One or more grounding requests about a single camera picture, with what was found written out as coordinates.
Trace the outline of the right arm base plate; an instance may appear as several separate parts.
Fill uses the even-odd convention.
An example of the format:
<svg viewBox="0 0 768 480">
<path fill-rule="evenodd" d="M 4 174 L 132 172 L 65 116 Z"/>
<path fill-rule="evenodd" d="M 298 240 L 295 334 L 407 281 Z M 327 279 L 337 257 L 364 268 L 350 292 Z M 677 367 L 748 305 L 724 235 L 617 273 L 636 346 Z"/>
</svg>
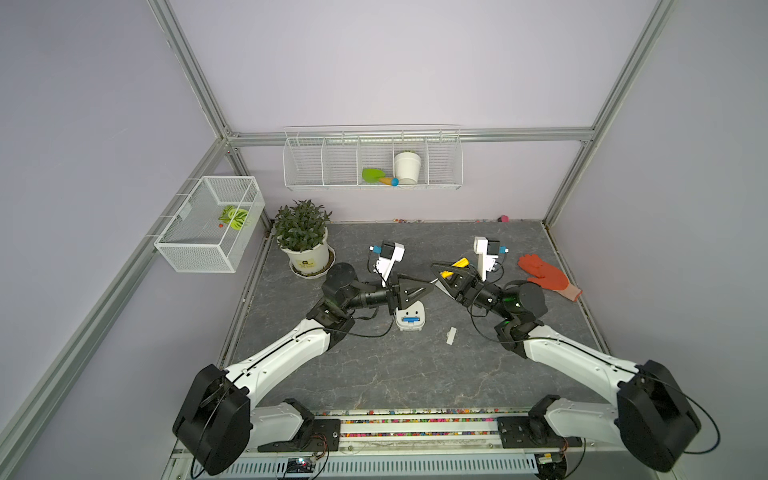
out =
<svg viewBox="0 0 768 480">
<path fill-rule="evenodd" d="M 562 437 L 543 418 L 528 416 L 502 416 L 497 428 L 504 449 L 548 448 L 564 451 L 583 446 L 579 437 Z"/>
</svg>

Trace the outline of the white square alarm clock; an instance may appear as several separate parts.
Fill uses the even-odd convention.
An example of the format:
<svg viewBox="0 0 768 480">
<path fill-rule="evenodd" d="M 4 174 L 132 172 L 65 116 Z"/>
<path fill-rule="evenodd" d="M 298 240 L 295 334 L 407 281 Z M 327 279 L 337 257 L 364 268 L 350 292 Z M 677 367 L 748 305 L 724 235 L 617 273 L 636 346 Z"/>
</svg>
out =
<svg viewBox="0 0 768 480">
<path fill-rule="evenodd" d="M 420 324 L 406 325 L 401 323 L 403 317 L 419 317 L 422 319 Z M 425 307 L 421 301 L 416 301 L 405 309 L 397 309 L 395 313 L 395 324 L 400 331 L 418 332 L 421 331 L 426 322 Z"/>
</svg>

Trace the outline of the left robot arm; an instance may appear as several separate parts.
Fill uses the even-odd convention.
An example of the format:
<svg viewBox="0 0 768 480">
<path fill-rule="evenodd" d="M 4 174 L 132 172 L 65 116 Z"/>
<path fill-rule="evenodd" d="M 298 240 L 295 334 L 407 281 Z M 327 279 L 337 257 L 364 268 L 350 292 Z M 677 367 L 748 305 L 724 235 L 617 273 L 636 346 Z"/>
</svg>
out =
<svg viewBox="0 0 768 480">
<path fill-rule="evenodd" d="M 260 352 L 226 368 L 209 364 L 194 377 L 172 432 L 192 454 L 190 474 L 218 475 L 251 446 L 305 449 L 317 441 L 330 449 L 327 434 L 314 429 L 314 415 L 295 399 L 274 407 L 261 400 L 308 361 L 350 335 L 359 309 L 384 306 L 390 315 L 429 294 L 430 281 L 392 276 L 373 284 L 359 280 L 349 263 L 326 274 L 322 296 L 292 330 Z"/>
</svg>

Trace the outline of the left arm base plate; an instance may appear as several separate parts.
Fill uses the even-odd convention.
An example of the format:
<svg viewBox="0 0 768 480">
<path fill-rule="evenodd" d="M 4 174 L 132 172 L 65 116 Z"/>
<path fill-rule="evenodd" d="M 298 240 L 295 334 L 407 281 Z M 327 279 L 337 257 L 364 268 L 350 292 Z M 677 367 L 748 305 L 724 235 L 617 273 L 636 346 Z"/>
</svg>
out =
<svg viewBox="0 0 768 480">
<path fill-rule="evenodd" d="M 338 419 L 305 420 L 291 440 L 270 442 L 257 447 L 260 453 L 336 452 L 341 439 Z"/>
</svg>

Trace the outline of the white battery cover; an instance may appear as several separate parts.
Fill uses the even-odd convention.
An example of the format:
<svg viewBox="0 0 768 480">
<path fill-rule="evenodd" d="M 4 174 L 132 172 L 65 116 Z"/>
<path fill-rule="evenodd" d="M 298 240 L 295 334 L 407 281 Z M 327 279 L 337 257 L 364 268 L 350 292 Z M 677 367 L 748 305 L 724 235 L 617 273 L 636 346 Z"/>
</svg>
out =
<svg viewBox="0 0 768 480">
<path fill-rule="evenodd" d="M 449 331 L 447 333 L 447 337 L 446 337 L 446 343 L 448 345 L 452 345 L 454 343 L 455 337 L 456 337 L 456 333 L 457 333 L 457 329 L 455 327 L 451 327 L 449 329 Z"/>
</svg>

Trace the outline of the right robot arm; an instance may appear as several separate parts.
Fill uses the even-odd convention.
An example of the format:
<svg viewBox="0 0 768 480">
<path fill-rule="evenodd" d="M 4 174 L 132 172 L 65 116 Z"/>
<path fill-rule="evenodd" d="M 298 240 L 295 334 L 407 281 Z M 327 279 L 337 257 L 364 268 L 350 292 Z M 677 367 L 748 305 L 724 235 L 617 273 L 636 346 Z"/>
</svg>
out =
<svg viewBox="0 0 768 480">
<path fill-rule="evenodd" d="M 581 438 L 624 447 L 658 472 L 669 472 L 701 430 L 689 398 L 671 372 L 648 360 L 636 364 L 601 353 L 544 324 L 548 308 L 533 282 L 504 286 L 485 280 L 472 266 L 435 262 L 433 274 L 448 295 L 467 310 L 500 317 L 492 342 L 547 365 L 602 397 L 600 403 L 547 395 L 528 413 L 537 441 Z"/>
</svg>

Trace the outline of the yellow handled screwdriver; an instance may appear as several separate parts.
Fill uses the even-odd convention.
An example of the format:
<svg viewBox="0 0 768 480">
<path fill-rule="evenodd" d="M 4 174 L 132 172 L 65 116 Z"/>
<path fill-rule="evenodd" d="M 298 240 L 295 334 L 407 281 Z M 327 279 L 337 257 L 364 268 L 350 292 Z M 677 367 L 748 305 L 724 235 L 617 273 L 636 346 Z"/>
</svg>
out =
<svg viewBox="0 0 768 480">
<path fill-rule="evenodd" d="M 451 270 L 444 270 L 444 271 L 442 271 L 441 272 L 441 277 L 444 278 L 444 279 L 449 279 L 449 278 L 451 278 L 455 274 L 455 272 L 454 272 L 455 269 L 466 268 L 469 265 L 470 265 L 469 260 L 466 257 L 462 257 L 461 259 L 459 259 L 458 261 L 454 262 L 451 265 Z"/>
</svg>

